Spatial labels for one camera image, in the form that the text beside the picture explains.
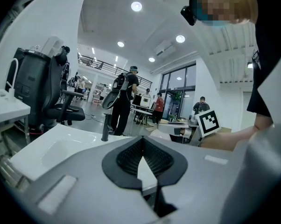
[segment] man wearing backpack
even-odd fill
[[[196,114],[199,114],[199,113],[202,113],[204,111],[207,111],[209,110],[210,107],[209,105],[205,102],[205,97],[202,96],[200,98],[200,102],[197,102],[194,106],[193,106],[193,111],[195,112],[195,115]]]
[[[128,80],[127,90],[121,91],[120,97],[114,104],[112,110],[112,121],[111,126],[114,130],[113,135],[121,136],[125,130],[128,116],[130,113],[130,105],[132,97],[132,92],[136,94],[137,86],[139,85],[139,80],[136,76],[138,73],[136,66],[131,66],[129,73],[126,75]]]

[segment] ceiling light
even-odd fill
[[[118,42],[118,46],[119,47],[124,47],[124,43],[123,42]]]
[[[141,10],[141,8],[142,8],[142,5],[141,5],[140,2],[133,2],[131,4],[131,8],[132,8],[133,11],[139,12]]]
[[[177,36],[176,41],[179,43],[185,42],[185,36],[183,36],[183,35]]]
[[[247,63],[247,68],[252,69],[253,68],[253,63],[252,62]]]

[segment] white sink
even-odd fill
[[[9,100],[9,93],[0,90],[0,122],[15,119],[30,113],[30,107],[15,98],[14,102]]]

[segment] floor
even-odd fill
[[[85,120],[83,121],[73,121],[72,128],[81,129],[89,132],[94,133],[102,133],[103,131],[103,125],[105,120],[105,113],[110,114],[111,109],[105,110],[102,108],[102,106],[95,104],[91,104],[84,100],[74,100],[71,105],[79,106],[83,108],[84,113],[86,114]],[[137,125],[135,122],[132,122],[133,119],[133,113],[130,112],[130,115],[128,117],[127,125],[124,131],[124,135],[128,136],[129,129],[132,124],[131,128],[131,134],[130,136],[138,136],[138,135],[150,135],[152,131],[148,131],[147,128],[150,128],[151,126],[147,124],[147,126],[141,124]]]

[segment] backpack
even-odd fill
[[[131,73],[121,73],[113,82],[112,91],[127,91],[128,87],[128,76]]]
[[[198,113],[203,113],[209,109],[210,109],[210,107],[207,103],[200,103],[200,106],[198,108]]]

